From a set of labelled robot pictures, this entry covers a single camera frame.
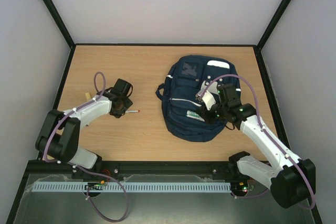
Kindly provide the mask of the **green white glue stick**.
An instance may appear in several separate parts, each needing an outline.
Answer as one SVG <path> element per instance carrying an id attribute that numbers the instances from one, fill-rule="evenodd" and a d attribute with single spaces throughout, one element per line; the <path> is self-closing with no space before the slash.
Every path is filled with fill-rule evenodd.
<path id="1" fill-rule="evenodd" d="M 199 121 L 202 121 L 202 122 L 205 121 L 201 116 L 199 116 L 196 112 L 193 112 L 193 111 L 189 111 L 189 110 L 187 110 L 187 112 L 186 112 L 186 116 L 187 116 L 188 118 L 195 119 L 195 120 L 199 120 Z"/>

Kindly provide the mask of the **navy blue student backpack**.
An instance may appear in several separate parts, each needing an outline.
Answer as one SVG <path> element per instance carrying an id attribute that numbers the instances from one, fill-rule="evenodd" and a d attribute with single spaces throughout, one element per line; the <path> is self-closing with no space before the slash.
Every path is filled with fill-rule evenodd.
<path id="1" fill-rule="evenodd" d="M 203 143 L 216 137 L 225 125 L 191 119 L 186 112 L 196 112 L 203 105 L 196 98 L 201 89 L 211 92 L 216 101 L 219 100 L 219 84 L 232 83 L 240 94 L 240 83 L 236 76 L 234 64 L 225 59 L 202 55 L 181 57 L 155 92 L 162 102 L 162 114 L 168 131 L 190 142 Z"/>

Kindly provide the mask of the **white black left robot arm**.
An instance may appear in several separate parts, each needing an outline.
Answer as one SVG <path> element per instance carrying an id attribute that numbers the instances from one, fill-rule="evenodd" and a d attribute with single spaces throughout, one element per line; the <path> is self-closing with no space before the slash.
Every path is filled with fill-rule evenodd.
<path id="1" fill-rule="evenodd" d="M 68 163 L 92 169 L 101 158 L 79 146 L 80 131 L 103 115 L 120 118 L 133 104 L 133 85 L 118 79 L 114 86 L 97 92 L 88 102 L 73 109 L 48 112 L 35 148 L 46 162 Z"/>

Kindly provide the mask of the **red cap marker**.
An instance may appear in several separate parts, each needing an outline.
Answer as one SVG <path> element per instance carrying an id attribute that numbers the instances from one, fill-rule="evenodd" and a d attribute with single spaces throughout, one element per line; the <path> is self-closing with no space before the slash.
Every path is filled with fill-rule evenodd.
<path id="1" fill-rule="evenodd" d="M 139 113 L 140 110 L 126 110 L 126 113 Z"/>

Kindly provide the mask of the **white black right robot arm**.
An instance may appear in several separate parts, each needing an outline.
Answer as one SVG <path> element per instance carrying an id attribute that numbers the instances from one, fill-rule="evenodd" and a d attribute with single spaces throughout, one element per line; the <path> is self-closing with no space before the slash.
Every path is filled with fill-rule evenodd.
<path id="1" fill-rule="evenodd" d="M 202 102 L 198 114 L 207 123 L 226 120 L 249 137 L 268 161 L 265 164 L 246 152 L 230 157 L 229 172 L 239 178 L 249 176 L 268 188 L 282 208 L 314 198 L 316 167 L 310 159 L 301 159 L 274 135 L 253 105 L 242 104 L 233 84 L 217 87 L 218 100 L 207 89 L 196 98 Z"/>

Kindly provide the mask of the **yellow glue stick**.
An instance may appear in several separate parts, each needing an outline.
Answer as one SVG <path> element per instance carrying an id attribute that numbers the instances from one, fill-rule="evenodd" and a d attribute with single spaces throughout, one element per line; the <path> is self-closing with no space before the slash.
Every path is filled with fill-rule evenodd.
<path id="1" fill-rule="evenodd" d="M 89 92 L 85 93 L 86 100 L 89 101 L 92 99 L 92 96 Z"/>

